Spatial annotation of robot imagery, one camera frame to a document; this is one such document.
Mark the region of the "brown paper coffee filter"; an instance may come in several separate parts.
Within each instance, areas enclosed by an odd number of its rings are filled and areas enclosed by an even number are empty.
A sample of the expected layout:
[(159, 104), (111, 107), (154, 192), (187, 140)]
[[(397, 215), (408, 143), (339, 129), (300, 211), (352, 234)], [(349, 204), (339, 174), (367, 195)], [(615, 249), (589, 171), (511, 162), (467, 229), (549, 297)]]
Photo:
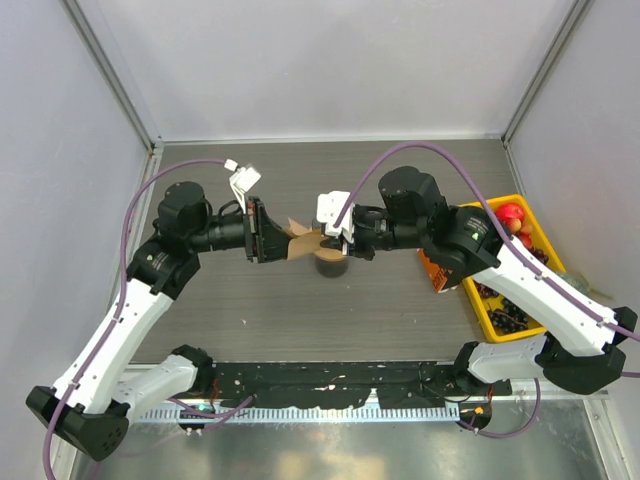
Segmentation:
[(289, 218), (288, 226), (284, 228), (284, 231), (289, 236), (288, 260), (312, 255), (321, 249), (323, 236), (320, 229), (313, 230)]

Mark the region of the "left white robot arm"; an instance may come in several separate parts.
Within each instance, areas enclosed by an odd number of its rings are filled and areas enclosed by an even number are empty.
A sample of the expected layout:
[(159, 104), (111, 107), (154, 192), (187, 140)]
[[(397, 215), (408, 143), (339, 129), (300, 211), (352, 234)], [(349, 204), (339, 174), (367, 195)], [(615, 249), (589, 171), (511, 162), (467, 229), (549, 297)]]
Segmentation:
[(100, 462), (113, 454), (131, 424), (178, 394), (206, 396), (215, 366), (202, 349), (182, 345), (158, 366), (121, 383), (151, 327), (200, 268), (202, 253), (242, 249), (248, 260), (284, 260), (289, 235), (263, 202), (233, 201), (215, 211), (194, 182), (170, 186), (158, 205), (154, 233), (126, 269), (125, 291), (69, 369), (51, 387), (36, 386), (29, 410), (62, 440)]

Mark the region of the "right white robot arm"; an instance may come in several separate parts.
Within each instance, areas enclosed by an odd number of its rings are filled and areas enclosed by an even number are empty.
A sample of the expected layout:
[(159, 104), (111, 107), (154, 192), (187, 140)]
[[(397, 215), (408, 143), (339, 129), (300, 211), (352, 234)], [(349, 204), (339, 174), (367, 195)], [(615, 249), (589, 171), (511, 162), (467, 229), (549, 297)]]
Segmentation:
[(451, 206), (433, 176), (398, 167), (378, 183), (383, 207), (346, 201), (337, 215), (347, 224), (347, 253), (366, 260), (379, 251), (419, 248), (443, 268), (444, 285), (466, 278), (513, 302), (545, 333), (502, 344), (468, 342), (452, 370), (465, 394), (499, 381), (544, 378), (571, 393), (588, 395), (624, 373), (619, 345), (637, 315), (627, 307), (596, 303), (538, 260), (496, 218), (490, 207)]

